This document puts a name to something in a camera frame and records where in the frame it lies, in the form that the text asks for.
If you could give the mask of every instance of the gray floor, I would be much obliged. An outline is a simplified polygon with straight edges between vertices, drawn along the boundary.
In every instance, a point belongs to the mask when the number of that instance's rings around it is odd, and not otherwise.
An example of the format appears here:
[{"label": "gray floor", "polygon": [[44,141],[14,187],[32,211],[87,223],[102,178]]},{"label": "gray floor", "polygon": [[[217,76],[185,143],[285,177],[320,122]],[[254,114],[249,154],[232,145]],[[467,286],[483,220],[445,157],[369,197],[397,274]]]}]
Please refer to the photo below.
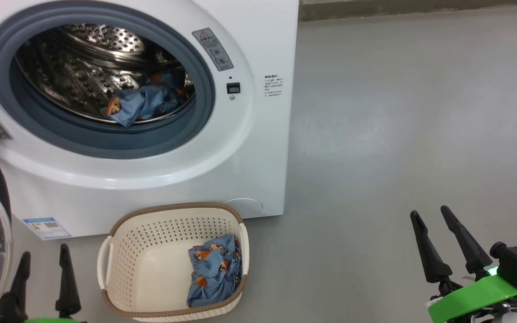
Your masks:
[{"label": "gray floor", "polygon": [[[517,8],[301,24],[285,215],[248,221],[242,301],[208,322],[428,322],[409,213],[468,284],[439,207],[486,249],[517,244]],[[54,315],[59,241],[14,226],[33,253],[28,313]],[[103,304],[103,237],[68,241],[89,322]]]}]

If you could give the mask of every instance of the washing machine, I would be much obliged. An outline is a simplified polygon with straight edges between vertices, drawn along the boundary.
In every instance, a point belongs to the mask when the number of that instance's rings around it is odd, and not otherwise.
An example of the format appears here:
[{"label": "washing machine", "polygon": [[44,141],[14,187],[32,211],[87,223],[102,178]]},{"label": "washing machine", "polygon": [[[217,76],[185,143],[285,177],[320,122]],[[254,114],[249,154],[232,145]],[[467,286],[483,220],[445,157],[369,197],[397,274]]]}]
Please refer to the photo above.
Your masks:
[{"label": "washing machine", "polygon": [[[0,0],[13,215],[59,239],[183,202],[282,214],[297,16],[297,0]],[[114,118],[156,81],[170,108]]]}]

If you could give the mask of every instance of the basket handle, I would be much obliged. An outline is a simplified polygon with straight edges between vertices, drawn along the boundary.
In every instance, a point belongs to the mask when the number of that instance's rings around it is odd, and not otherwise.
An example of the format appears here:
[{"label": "basket handle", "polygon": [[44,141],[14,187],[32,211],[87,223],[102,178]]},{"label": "basket handle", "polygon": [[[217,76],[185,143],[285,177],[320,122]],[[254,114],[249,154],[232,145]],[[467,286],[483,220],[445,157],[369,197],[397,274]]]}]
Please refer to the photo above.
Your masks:
[{"label": "basket handle", "polygon": [[107,281],[103,276],[103,263],[105,262],[105,252],[107,250],[107,246],[109,246],[109,259],[107,260],[107,279],[111,276],[111,260],[113,259],[113,244],[111,243],[111,239],[113,237],[108,236],[103,244],[101,245],[101,249],[99,249],[99,256],[97,257],[97,280],[99,281],[99,287],[101,289],[105,289],[105,285],[107,285]]},{"label": "basket handle", "polygon": [[249,233],[246,231],[244,223],[241,223],[242,231],[242,274],[249,273],[250,247],[249,247]]}]

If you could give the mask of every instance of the beige laundry basket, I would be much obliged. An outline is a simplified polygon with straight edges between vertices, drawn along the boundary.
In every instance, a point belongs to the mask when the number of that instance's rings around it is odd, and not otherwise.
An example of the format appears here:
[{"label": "beige laundry basket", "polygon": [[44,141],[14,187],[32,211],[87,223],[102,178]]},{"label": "beige laundry basket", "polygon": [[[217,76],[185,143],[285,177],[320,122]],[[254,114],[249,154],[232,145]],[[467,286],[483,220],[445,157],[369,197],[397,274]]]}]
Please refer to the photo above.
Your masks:
[{"label": "beige laundry basket", "polygon": [[[229,234],[241,244],[241,283],[220,303],[188,308],[193,273],[188,250]],[[248,269],[249,239],[242,218],[231,207],[213,203],[160,206],[128,214],[113,226],[97,259],[97,278],[107,305],[118,315],[143,322],[191,321],[231,311],[241,298]]]}]

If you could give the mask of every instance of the gray rubber seal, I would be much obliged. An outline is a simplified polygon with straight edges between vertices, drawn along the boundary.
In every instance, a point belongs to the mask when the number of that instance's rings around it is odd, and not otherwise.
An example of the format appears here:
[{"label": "gray rubber seal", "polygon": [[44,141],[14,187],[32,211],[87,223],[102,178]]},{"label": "gray rubber seal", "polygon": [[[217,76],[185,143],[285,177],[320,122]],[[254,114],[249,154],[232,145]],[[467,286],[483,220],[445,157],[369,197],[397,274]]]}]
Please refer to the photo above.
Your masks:
[{"label": "gray rubber seal", "polygon": [[[37,93],[14,63],[25,41],[52,27],[77,24],[123,27],[164,47],[189,72],[195,100],[171,118],[129,128],[78,118]],[[59,1],[23,10],[0,26],[0,104],[20,125],[60,148],[92,157],[134,159],[173,150],[205,126],[214,106],[214,82],[198,51],[171,27],[136,10],[95,1]]]}]

